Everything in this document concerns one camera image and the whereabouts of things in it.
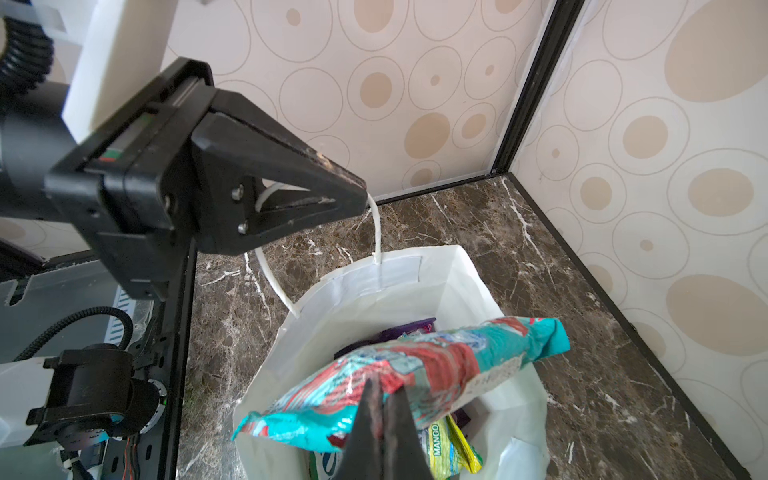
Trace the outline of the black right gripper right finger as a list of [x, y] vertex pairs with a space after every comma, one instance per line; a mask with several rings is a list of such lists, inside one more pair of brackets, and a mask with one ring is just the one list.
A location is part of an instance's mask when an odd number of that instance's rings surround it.
[[384, 403], [383, 427], [382, 478], [433, 480], [404, 388], [392, 393]]

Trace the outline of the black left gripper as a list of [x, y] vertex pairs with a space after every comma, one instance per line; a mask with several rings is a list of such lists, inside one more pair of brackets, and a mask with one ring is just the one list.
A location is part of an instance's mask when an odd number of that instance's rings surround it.
[[178, 58], [44, 178], [47, 198], [133, 298], [168, 296], [194, 235], [194, 165], [203, 253], [241, 255], [367, 205], [364, 180], [271, 116], [206, 114], [214, 94], [210, 66]]

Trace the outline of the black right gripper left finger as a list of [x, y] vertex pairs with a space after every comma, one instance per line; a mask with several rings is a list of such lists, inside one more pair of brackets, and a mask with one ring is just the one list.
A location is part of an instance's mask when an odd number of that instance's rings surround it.
[[378, 379], [368, 379], [352, 431], [345, 444], [336, 480], [374, 480], [383, 477], [384, 401]]

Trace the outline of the yellow green Fox's candy bag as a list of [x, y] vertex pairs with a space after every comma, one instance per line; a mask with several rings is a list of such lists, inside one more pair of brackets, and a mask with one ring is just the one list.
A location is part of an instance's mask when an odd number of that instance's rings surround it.
[[[484, 466], [484, 460], [470, 445], [453, 414], [419, 431], [418, 438], [434, 479], [451, 479], [462, 472], [476, 474]], [[310, 478], [334, 479], [342, 460], [342, 452], [310, 452]]]

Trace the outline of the Fox's mint blossom candy bag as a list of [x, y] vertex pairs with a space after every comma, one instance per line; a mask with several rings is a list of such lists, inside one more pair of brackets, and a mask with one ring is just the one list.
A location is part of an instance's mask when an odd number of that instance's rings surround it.
[[384, 397], [404, 390], [424, 429], [512, 378], [523, 366], [563, 354], [570, 341], [554, 318], [503, 317], [479, 325], [402, 336], [360, 347], [308, 376], [234, 432], [312, 452], [344, 448], [367, 381]]

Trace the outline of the white paper bag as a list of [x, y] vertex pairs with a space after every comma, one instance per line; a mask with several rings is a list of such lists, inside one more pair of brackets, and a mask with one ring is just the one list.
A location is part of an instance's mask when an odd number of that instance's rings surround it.
[[[262, 412], [341, 348], [384, 329], [435, 318], [437, 328], [502, 317], [466, 251], [458, 245], [377, 249], [323, 276], [297, 302], [235, 407], [233, 424]], [[484, 459], [480, 479], [542, 479], [550, 456], [547, 393], [528, 364], [465, 407], [467, 438]]]

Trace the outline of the purple Fox's candy bag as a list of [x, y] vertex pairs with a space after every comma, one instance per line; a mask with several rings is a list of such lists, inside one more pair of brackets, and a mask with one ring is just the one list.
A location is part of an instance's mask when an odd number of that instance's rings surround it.
[[361, 340], [357, 340], [338, 350], [334, 354], [334, 359], [343, 357], [344, 355], [361, 347], [385, 343], [388, 341], [396, 340], [403, 336], [432, 333], [435, 331], [435, 322], [436, 318], [431, 317], [382, 330], [374, 335], [368, 336]]

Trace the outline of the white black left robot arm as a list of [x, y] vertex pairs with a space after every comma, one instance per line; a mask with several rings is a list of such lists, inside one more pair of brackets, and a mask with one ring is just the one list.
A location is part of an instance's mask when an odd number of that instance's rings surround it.
[[1, 215], [83, 252], [1, 244], [1, 467], [175, 475], [199, 253], [360, 214], [365, 182], [210, 66], [162, 62], [173, 1], [5, 1]]

